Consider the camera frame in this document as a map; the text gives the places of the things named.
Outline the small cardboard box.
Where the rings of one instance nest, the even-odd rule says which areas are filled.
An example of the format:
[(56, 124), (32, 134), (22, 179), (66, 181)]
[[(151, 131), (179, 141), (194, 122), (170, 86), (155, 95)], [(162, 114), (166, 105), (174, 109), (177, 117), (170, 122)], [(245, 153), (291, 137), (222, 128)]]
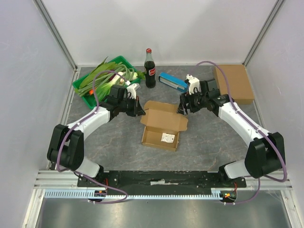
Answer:
[[(141, 117), (141, 123), (144, 124), (142, 145), (176, 151), (180, 132), (187, 130), (188, 119), (177, 113), (178, 106), (174, 104), (162, 103), (157, 101), (148, 101), (144, 105), (146, 115)], [(163, 133), (174, 134), (174, 143), (161, 141)]]

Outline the large cardboard box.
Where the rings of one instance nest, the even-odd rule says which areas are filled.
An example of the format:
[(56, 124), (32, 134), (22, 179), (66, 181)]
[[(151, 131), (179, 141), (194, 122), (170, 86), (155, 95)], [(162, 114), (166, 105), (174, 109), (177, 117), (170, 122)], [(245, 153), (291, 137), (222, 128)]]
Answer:
[[(219, 65), (224, 71), (230, 88), (231, 97), (239, 105), (249, 105), (254, 100), (254, 94), (243, 65)], [(222, 95), (227, 94), (227, 85), (222, 72), (216, 67), (213, 70), (217, 87)]]

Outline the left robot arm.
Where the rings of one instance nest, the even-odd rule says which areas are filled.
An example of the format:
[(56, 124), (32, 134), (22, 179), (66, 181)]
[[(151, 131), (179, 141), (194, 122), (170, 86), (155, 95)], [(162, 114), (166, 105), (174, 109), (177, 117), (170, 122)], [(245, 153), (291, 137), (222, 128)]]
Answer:
[(105, 101), (85, 115), (82, 119), (68, 125), (55, 126), (47, 159), (64, 167), (88, 176), (87, 180), (94, 187), (104, 182), (103, 167), (85, 157), (85, 139), (103, 124), (113, 120), (119, 113), (131, 117), (145, 115), (136, 90), (138, 83), (123, 87), (114, 85)]

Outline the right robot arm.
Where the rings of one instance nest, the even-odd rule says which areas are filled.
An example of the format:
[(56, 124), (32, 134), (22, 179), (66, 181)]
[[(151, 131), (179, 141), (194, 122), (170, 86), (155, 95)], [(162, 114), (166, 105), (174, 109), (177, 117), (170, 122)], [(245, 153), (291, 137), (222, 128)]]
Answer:
[(236, 178), (251, 176), (255, 179), (285, 167), (284, 139), (280, 133), (270, 133), (249, 118), (229, 95), (221, 95), (215, 81), (200, 81), (186, 76), (187, 92), (180, 95), (177, 112), (183, 115), (206, 108), (228, 123), (248, 146), (243, 160), (224, 164), (219, 168), (218, 183), (230, 186)]

